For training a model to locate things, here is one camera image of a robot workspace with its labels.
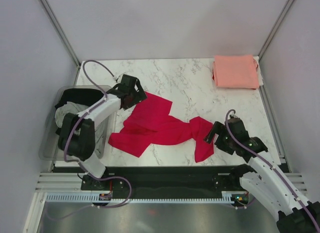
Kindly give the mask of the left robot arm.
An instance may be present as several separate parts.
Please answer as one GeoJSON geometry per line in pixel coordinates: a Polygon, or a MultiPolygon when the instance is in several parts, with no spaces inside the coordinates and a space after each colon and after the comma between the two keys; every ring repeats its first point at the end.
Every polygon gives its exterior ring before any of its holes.
{"type": "Polygon", "coordinates": [[[99,190],[106,189],[110,178],[106,167],[95,154],[96,128],[118,110],[127,110],[147,99],[137,77],[124,74],[121,81],[105,91],[99,85],[102,97],[79,113],[67,113],[62,122],[57,146],[63,151],[63,160],[76,162],[92,177],[99,190]]]}

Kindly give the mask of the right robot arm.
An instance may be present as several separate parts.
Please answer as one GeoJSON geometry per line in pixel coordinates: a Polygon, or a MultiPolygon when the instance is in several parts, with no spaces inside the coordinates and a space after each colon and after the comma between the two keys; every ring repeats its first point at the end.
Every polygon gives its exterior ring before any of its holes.
{"type": "Polygon", "coordinates": [[[235,190],[246,190],[262,204],[273,216],[279,232],[320,231],[320,203],[311,202],[301,193],[274,162],[263,141],[249,135],[240,118],[216,121],[204,141],[244,159],[244,164],[230,171],[229,184],[235,190]]]}

